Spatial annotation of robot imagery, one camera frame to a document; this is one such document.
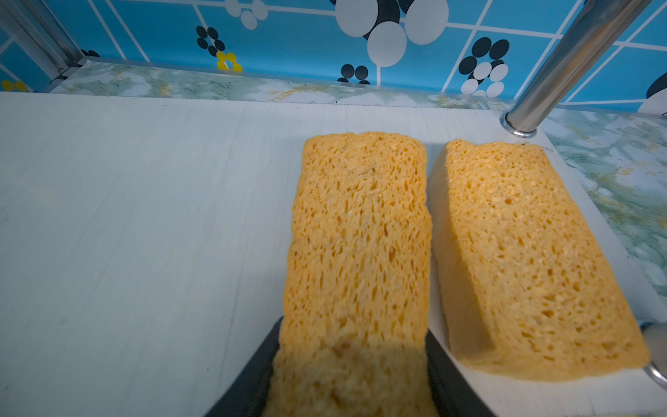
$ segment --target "blue wallpaper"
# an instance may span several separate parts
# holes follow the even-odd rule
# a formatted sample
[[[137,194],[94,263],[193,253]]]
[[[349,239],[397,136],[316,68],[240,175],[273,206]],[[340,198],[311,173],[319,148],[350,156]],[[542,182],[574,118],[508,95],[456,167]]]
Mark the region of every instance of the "blue wallpaper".
[[[44,0],[107,58],[517,98],[583,0]],[[655,0],[563,104],[667,112]],[[34,81],[39,89],[41,85]]]

